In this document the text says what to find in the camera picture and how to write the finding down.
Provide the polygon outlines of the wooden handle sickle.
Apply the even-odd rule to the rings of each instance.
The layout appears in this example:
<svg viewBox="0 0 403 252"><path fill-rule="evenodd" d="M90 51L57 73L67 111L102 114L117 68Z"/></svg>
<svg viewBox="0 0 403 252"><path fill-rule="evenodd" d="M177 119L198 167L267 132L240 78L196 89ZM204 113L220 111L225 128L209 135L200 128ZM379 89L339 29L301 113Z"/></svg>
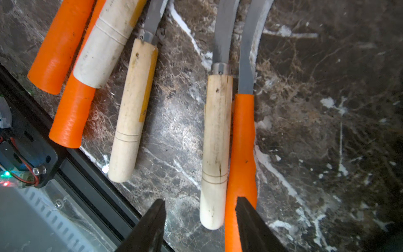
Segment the wooden handle sickle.
<svg viewBox="0 0 403 252"><path fill-rule="evenodd" d="M106 84L146 3L105 2L73 69L78 81L95 89Z"/></svg>
<svg viewBox="0 0 403 252"><path fill-rule="evenodd" d="M207 81L199 218L208 230L221 228L225 219L234 81L229 54L238 5L219 2Z"/></svg>
<svg viewBox="0 0 403 252"><path fill-rule="evenodd" d="M115 183L133 174L148 110L158 57L158 25L167 1L151 1L144 27L134 40L110 156L108 178Z"/></svg>

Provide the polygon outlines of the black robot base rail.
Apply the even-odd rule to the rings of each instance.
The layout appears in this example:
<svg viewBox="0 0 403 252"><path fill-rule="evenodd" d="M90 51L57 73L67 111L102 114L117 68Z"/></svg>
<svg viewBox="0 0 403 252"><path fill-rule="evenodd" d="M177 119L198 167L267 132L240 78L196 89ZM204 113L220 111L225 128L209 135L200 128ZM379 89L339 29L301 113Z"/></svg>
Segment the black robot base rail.
<svg viewBox="0 0 403 252"><path fill-rule="evenodd" d="M112 252L140 221L141 214L78 149L67 149L48 136L51 117L6 70L1 93L15 113L19 152L46 173L39 186L23 190L44 223L34 230L37 252Z"/></svg>

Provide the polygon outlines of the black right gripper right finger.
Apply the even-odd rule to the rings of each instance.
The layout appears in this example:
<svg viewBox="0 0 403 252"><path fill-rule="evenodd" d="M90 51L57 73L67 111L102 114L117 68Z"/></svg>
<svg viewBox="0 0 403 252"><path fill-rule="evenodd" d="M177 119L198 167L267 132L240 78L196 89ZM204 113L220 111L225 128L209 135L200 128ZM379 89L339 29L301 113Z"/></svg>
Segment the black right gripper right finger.
<svg viewBox="0 0 403 252"><path fill-rule="evenodd" d="M236 216L243 252L287 252L246 197L237 198Z"/></svg>

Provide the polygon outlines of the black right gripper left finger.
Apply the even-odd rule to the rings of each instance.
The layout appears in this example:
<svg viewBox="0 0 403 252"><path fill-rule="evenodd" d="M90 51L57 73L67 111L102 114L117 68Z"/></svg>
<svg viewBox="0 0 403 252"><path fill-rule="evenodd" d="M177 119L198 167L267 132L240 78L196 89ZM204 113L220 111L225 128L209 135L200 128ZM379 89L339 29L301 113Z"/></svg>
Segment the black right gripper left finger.
<svg viewBox="0 0 403 252"><path fill-rule="evenodd" d="M165 201L157 199L116 252L160 252L166 220Z"/></svg>

